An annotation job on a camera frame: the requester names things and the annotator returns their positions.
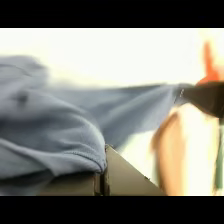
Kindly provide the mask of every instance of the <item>blue fabric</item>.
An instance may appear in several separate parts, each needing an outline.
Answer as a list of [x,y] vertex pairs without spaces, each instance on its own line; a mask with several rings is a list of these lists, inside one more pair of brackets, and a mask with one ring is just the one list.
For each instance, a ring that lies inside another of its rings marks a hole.
[[53,88],[46,80],[32,58],[0,58],[0,195],[35,195],[63,174],[102,173],[105,142],[116,148],[158,128],[181,89]]

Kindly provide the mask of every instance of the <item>gray fabric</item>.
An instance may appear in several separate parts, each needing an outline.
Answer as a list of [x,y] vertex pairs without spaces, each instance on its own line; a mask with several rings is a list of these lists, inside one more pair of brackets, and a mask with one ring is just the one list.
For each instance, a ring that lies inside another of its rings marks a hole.
[[46,78],[32,58],[0,58],[0,195],[33,195],[63,174],[102,173],[105,142],[118,147],[158,128],[181,89],[52,88]]

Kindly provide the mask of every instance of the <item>blue cloth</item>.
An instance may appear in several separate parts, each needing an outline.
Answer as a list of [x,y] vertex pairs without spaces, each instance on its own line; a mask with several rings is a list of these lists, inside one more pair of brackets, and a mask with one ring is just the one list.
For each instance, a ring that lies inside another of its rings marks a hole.
[[35,195],[53,178],[106,168],[105,143],[157,129],[179,85],[49,87],[30,57],[0,58],[0,195]]

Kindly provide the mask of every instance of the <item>orange object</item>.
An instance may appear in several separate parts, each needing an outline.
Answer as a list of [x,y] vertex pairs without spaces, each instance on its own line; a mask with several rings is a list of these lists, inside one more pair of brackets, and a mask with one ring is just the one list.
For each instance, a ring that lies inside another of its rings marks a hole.
[[213,58],[211,54],[211,46],[208,42],[206,42],[204,45],[204,62],[205,62],[206,76],[205,78],[201,79],[197,84],[200,85],[200,84],[211,82],[211,81],[218,82],[220,76],[218,71],[214,68]]

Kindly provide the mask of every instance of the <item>garment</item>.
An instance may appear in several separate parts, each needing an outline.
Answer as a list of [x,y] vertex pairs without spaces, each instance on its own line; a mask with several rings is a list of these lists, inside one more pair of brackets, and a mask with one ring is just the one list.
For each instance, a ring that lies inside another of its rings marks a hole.
[[33,58],[0,58],[0,195],[36,195],[53,178],[106,168],[105,142],[159,127],[179,85],[50,87]]

